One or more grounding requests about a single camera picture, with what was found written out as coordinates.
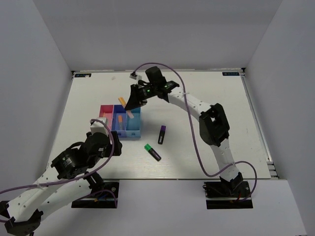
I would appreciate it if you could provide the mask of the yellow cap pink highlighter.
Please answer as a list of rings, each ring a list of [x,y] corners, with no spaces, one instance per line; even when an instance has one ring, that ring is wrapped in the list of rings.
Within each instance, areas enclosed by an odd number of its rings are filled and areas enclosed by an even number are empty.
[[[123,108],[125,109],[126,108],[126,102],[124,100],[123,97],[119,97],[118,98],[120,104],[123,106]],[[130,118],[134,118],[134,115],[132,114],[132,112],[130,110],[125,110],[126,111],[126,114],[130,117]]]

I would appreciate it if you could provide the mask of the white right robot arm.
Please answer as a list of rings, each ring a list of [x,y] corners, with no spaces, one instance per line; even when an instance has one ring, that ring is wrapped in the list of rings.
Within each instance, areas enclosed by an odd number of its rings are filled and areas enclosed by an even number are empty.
[[[147,100],[158,97],[187,112],[188,118],[195,118],[199,122],[199,135],[204,143],[212,150],[219,167],[219,177],[223,192],[234,196],[240,190],[243,182],[242,174],[236,167],[229,147],[230,126],[223,106],[203,102],[186,91],[184,82],[167,81],[158,66],[145,71],[148,81],[142,81],[136,71],[130,77],[136,83],[130,86],[130,97],[125,106],[132,110],[147,104]]]

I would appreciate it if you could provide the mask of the orange cap clear highlighter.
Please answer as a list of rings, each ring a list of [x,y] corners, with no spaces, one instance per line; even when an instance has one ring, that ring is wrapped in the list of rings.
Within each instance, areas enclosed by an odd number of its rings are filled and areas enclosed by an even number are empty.
[[[124,120],[122,115],[118,115],[119,130],[124,130]]]

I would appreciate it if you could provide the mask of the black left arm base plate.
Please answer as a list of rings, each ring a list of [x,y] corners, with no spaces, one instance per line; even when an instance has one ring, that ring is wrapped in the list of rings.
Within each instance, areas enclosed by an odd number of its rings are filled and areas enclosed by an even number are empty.
[[[73,201],[72,208],[86,209],[116,209],[119,198],[119,181],[106,181],[102,187],[104,191],[98,191],[94,195]]]

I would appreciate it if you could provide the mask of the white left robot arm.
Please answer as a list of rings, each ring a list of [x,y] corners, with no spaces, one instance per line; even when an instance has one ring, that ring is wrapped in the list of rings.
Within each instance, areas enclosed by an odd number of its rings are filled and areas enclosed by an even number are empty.
[[[13,236],[32,236],[41,221],[63,206],[87,197],[112,194],[96,172],[88,170],[97,162],[122,153],[116,131],[88,132],[83,142],[62,151],[36,183],[25,185],[18,197],[0,203],[6,231]]]

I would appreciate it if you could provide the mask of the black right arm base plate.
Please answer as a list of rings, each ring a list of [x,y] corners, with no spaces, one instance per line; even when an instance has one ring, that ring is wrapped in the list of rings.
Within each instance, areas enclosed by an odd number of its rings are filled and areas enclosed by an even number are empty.
[[[244,181],[233,193],[224,190],[221,182],[204,182],[207,209],[253,209],[250,186]]]

